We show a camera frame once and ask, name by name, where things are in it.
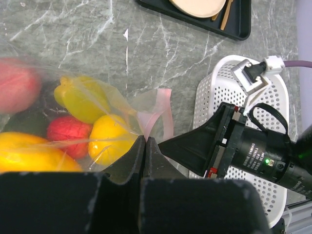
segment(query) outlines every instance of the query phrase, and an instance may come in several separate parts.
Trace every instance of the black tray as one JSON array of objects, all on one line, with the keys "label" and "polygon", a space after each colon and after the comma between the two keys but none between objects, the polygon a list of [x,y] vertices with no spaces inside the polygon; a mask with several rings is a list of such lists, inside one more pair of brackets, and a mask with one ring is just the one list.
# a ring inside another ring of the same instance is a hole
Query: black tray
[{"label": "black tray", "polygon": [[223,7],[218,18],[211,21],[210,18],[199,19],[188,16],[173,6],[169,0],[137,0],[142,6],[154,11],[161,12],[170,17],[193,24],[200,28],[212,31],[227,38],[234,40],[246,40],[251,31],[251,0],[234,0],[227,25],[222,31],[220,29],[226,5]]}]

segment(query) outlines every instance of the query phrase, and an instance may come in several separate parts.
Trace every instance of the red fruit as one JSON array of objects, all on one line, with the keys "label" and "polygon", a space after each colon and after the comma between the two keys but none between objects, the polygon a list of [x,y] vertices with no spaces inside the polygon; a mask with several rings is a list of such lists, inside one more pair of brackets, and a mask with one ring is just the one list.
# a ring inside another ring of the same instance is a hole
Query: red fruit
[{"label": "red fruit", "polygon": [[35,68],[17,58],[0,58],[0,114],[26,110],[40,90],[41,77]]},{"label": "red fruit", "polygon": [[[89,139],[91,130],[91,124],[83,123],[73,116],[64,116],[50,123],[47,138],[51,141]],[[88,154],[88,142],[70,144],[61,149],[73,159],[80,159]]]}]

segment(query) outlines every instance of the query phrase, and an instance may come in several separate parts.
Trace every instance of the plastic basket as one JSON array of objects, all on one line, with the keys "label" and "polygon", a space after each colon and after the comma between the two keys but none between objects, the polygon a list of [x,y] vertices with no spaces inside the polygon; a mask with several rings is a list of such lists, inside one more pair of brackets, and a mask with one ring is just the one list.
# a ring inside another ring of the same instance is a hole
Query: plastic basket
[{"label": "plastic basket", "polygon": [[[249,58],[235,55],[223,58],[215,66],[213,72],[199,83],[196,92],[193,129],[205,123],[223,101],[238,106],[243,105],[246,95],[234,80],[231,68],[245,59]],[[249,60],[253,64],[259,63],[252,59]],[[270,104],[279,110],[289,122],[289,97],[286,85],[280,75],[268,78],[271,80],[272,86],[261,96],[259,102]],[[254,113],[255,117],[267,128],[279,132],[285,131],[271,114],[258,108]],[[250,120],[248,120],[247,126],[257,128]],[[189,178],[200,177],[190,172]],[[244,179],[253,184],[261,197],[269,226],[273,227],[279,221],[285,209],[287,189],[232,166],[229,167],[225,178]]]}]

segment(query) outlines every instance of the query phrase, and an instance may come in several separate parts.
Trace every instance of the white wire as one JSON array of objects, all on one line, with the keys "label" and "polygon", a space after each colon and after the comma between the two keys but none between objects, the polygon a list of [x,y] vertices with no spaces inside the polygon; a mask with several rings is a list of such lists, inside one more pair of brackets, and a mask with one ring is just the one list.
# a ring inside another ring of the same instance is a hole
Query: white wire
[{"label": "white wire", "polygon": [[289,219],[288,219],[287,225],[285,227],[285,233],[287,233],[287,229],[288,229],[288,227],[289,227],[289,225],[290,225],[290,223],[292,221],[293,215],[292,215],[292,212],[290,211],[290,209],[287,206],[285,207],[285,210],[287,210],[288,214],[289,214]]}]

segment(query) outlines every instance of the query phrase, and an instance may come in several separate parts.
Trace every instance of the red clip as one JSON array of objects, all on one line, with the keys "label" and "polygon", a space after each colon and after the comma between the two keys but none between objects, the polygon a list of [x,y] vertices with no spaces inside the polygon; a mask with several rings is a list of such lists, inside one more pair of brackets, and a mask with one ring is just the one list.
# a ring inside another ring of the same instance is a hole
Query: red clip
[{"label": "red clip", "polygon": [[214,167],[210,168],[207,178],[210,178],[212,173],[216,174],[217,172],[218,172],[217,168],[214,168]]}]

